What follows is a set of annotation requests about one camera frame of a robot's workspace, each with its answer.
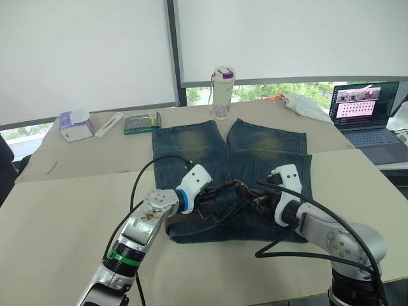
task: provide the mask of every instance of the jeans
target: jeans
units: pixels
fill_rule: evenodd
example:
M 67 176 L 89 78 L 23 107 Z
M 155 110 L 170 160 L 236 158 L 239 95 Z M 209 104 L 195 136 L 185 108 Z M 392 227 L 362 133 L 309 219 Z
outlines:
M 311 196 L 310 161 L 306 154 L 305 134 L 255 126 L 240 119 L 222 139 L 214 121 L 190 126 L 158 129 L 152 134 L 154 157 L 177 154 L 201 164 L 217 186 L 231 179 L 255 188 L 255 180 L 266 179 L 270 171 L 284 164 L 295 164 L 302 183 L 302 193 Z M 155 163 L 158 189 L 176 188 L 186 174 L 178 159 Z M 282 231 L 274 220 L 259 215 L 247 201 L 238 198 L 233 188 L 224 189 L 215 199 L 202 204 L 210 222 L 178 222 L 170 226 L 170 239 L 177 243 L 216 242 L 225 240 L 273 240 Z M 297 234 L 286 240 L 302 242 Z

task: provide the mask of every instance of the white table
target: white table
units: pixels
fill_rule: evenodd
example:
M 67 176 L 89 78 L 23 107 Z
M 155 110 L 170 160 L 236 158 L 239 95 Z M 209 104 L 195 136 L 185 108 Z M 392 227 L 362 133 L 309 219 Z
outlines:
M 404 170 L 408 169 L 408 162 L 396 164 L 378 164 L 378 170 Z
M 212 119 L 207 106 L 162 108 L 158 111 L 164 128 Z M 113 114 L 92 114 L 93 129 L 97 131 Z M 301 117 L 287 109 L 281 100 L 233 103 L 228 118 L 217 121 L 224 139 L 238 117 L 269 128 L 307 133 L 308 152 L 311 154 L 354 148 L 333 124 Z M 65 142 L 58 126 L 57 119 L 17 183 L 139 171 L 153 157 L 151 134 L 124 135 L 122 122 L 104 138 L 92 137 L 73 143 Z
M 73 305 L 94 273 L 115 225 L 129 209 L 137 173 L 17 184 L 0 209 L 0 305 Z M 360 150 L 313 155 L 314 198 L 350 221 L 377 229 L 388 244 L 382 279 L 408 276 L 407 200 Z M 154 187 L 148 171 L 136 200 Z M 148 306 L 250 305 L 324 293 L 327 261 L 256 259 L 266 245 L 230 241 L 179 245 L 163 230 L 143 260 Z M 275 251 L 321 252 L 281 243 Z M 130 305 L 139 305 L 136 285 Z

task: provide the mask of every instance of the purple tissue box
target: purple tissue box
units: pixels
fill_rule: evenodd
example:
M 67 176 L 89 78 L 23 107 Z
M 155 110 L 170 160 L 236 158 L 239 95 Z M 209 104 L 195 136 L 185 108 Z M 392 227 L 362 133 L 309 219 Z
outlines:
M 59 132 L 67 142 L 75 142 L 84 138 L 92 137 L 91 120 L 72 124 L 71 112 L 65 112 L 59 116 Z

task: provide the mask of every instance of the green foliage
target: green foliage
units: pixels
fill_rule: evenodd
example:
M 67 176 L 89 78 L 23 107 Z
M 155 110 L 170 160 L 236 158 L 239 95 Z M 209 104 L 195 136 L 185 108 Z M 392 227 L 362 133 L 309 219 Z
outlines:
M 364 83 L 372 83 L 372 82 L 363 82 L 363 81 L 357 81 L 357 82 L 346 82 L 347 85 L 353 85 L 353 84 L 364 84 Z
M 5 140 L 31 136 L 44 131 L 48 131 L 51 128 L 51 126 L 52 123 L 44 123 L 37 124 L 35 126 L 18 127 L 17 129 L 9 130 L 8 133 L 3 132 L 2 136 Z
M 233 90 L 233 95 L 239 101 L 251 101 L 278 94 L 302 94 L 315 101 L 320 107 L 329 108 L 333 88 L 333 82 L 268 84 L 239 87 Z
M 13 132 L 7 135 L 2 134 L 1 136 L 4 138 L 4 140 L 16 139 L 18 137 L 21 137 L 21 135 L 18 134 L 17 132 Z
M 200 91 L 201 89 L 199 87 L 187 88 L 187 102 L 196 102 L 200 100 Z

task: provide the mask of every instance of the laptop keyboard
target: laptop keyboard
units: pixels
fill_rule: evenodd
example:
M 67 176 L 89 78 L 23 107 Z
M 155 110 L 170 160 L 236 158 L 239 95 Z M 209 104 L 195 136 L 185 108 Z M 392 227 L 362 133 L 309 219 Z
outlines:
M 400 143 L 391 131 L 382 129 L 380 131 L 347 133 L 344 136 L 356 147 L 369 147 L 372 145 L 390 145 Z

